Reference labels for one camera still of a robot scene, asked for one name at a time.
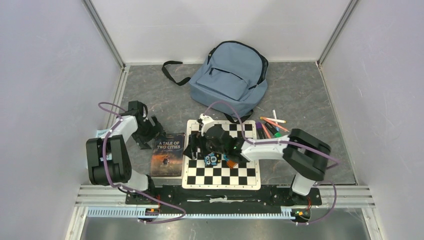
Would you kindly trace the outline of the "dark Tale of Two Cities book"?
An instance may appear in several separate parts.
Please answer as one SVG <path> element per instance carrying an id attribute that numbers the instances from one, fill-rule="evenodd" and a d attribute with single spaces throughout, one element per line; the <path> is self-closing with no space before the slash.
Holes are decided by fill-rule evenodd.
<path id="1" fill-rule="evenodd" d="M 166 133 L 154 141 L 150 162 L 150 176 L 156 179 L 183 177 L 185 133 Z"/>

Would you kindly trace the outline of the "blue grey backpack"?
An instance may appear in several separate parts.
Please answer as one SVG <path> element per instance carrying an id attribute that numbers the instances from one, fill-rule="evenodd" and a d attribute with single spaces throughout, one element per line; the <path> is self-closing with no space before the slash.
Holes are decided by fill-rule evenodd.
<path id="1" fill-rule="evenodd" d="M 181 81 L 176 81 L 167 69 L 168 65 L 178 64 L 179 61 L 166 61 L 161 70 L 176 85 L 188 84 L 194 101 L 222 112 L 234 124 L 249 119 L 268 88 L 269 61 L 239 41 L 221 42 L 193 76 Z"/>

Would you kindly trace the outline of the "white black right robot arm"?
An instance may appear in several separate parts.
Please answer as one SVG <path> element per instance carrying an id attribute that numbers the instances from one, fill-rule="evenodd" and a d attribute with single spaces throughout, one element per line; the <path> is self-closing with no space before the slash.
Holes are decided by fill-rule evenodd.
<path id="1" fill-rule="evenodd" d="M 284 160 L 296 171 L 288 191 L 289 199 L 302 204 L 309 198 L 313 185 L 324 180 L 331 150 L 327 143 L 299 128 L 272 139 L 244 139 L 214 125 L 207 131 L 190 134 L 183 154 L 191 160 L 196 159 L 197 151 L 203 156 L 221 154 L 237 164 Z"/>

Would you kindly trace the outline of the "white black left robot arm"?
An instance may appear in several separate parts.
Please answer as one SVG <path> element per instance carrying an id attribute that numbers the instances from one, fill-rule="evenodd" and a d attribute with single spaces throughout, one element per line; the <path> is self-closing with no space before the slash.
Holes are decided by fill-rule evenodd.
<path id="1" fill-rule="evenodd" d="M 165 130 L 155 115 L 140 101 L 130 101 L 122 113 L 115 113 L 111 128 L 101 136 L 86 141 L 87 171 L 93 185 L 111 186 L 137 195 L 145 204 L 153 203 L 157 190 L 149 175 L 133 170 L 127 150 L 130 138 L 141 150 L 150 150 L 149 142 L 164 137 Z"/>

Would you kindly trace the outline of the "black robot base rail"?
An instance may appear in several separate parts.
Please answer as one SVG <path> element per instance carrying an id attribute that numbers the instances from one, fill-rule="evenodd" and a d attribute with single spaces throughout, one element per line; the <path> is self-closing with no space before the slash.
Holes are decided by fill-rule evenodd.
<path id="1" fill-rule="evenodd" d="M 307 223 L 312 207 L 322 205 L 320 191 L 313 187 L 303 196 L 289 186 L 262 185 L 258 190 L 185 189 L 180 185 L 154 186 L 140 193 L 123 187 L 125 204 L 139 206 L 137 215 L 145 224 L 164 224 L 185 219 L 253 219 L 282 217 Z"/>

